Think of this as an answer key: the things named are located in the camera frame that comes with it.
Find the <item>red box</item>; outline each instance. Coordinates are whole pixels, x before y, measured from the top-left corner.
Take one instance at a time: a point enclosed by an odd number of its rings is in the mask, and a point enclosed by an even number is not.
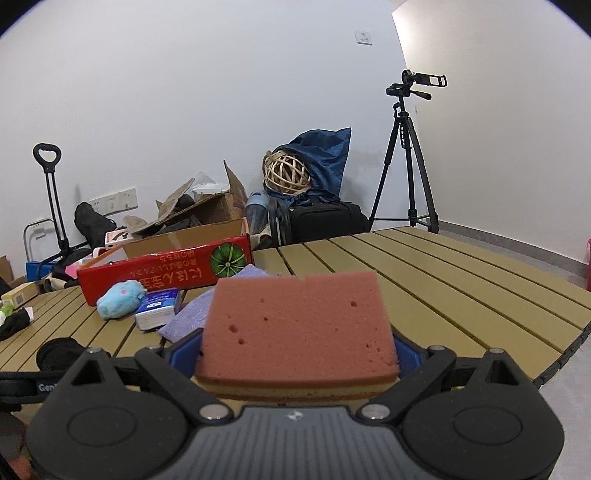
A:
[[[78,269],[88,305],[117,282],[138,280],[148,291],[215,285],[252,263],[246,219],[164,233],[112,248]]]

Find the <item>blue cloth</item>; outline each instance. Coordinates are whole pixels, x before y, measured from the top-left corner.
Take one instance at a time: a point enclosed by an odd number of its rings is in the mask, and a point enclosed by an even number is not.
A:
[[[311,197],[321,202],[332,202],[339,197],[345,163],[349,155],[351,129],[310,130],[295,137],[287,145],[277,147],[273,153],[283,150],[293,153],[310,173],[311,188],[297,196],[283,195],[265,186],[269,195],[280,198],[288,206],[309,206]]]

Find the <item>tripod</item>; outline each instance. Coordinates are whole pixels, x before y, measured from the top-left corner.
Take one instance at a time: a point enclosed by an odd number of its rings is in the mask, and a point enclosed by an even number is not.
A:
[[[436,78],[437,83],[432,83],[431,78]],[[411,90],[410,87],[416,82],[421,85],[431,85],[438,87],[447,86],[447,80],[445,76],[433,76],[423,73],[413,73],[410,70],[405,70],[402,73],[403,83],[394,83],[392,86],[386,89],[386,94],[390,96],[398,97],[398,102],[394,104],[394,127],[390,134],[390,141],[388,143],[388,149],[386,150],[386,157],[384,159],[384,170],[382,171],[382,177],[379,181],[378,192],[375,197],[374,207],[372,208],[371,216],[369,217],[370,227],[377,221],[408,221],[411,226],[424,225],[432,233],[439,233],[439,220],[437,219],[437,212],[435,211],[435,205],[433,203],[433,195],[431,193],[431,187],[427,178],[427,170],[425,168],[425,160],[423,153],[421,152],[421,146],[418,143],[417,133],[414,129],[413,120],[404,107],[404,97],[410,97],[413,93],[425,100],[431,100],[431,94],[425,92],[417,92]],[[388,174],[388,167],[392,163],[392,156],[394,155],[394,147],[396,146],[396,140],[400,133],[400,143],[406,152],[406,163],[407,163],[407,175],[408,175],[408,218],[376,218],[376,212],[378,211],[379,200],[382,196],[384,189],[384,183]],[[417,157],[418,170],[421,174],[421,181],[423,182],[423,190],[425,191],[425,198],[427,201],[427,214],[418,216],[417,208],[415,205],[415,193],[414,193],[414,175],[413,175],[413,158],[411,150],[414,149],[415,156]]]

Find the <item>lavender fabric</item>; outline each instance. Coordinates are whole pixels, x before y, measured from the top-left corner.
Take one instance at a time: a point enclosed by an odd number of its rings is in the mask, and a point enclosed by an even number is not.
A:
[[[244,267],[242,271],[234,275],[233,278],[268,276],[269,275],[260,268],[249,264]],[[163,326],[158,333],[171,342],[177,342],[192,331],[205,327],[214,291],[215,287],[189,302],[189,304],[177,313],[167,325]]]

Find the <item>plush toy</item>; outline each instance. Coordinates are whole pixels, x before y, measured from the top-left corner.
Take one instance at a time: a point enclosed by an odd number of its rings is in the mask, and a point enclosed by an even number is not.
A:
[[[116,283],[96,301],[96,310],[103,320],[118,319],[135,312],[145,295],[146,289],[136,280]]]

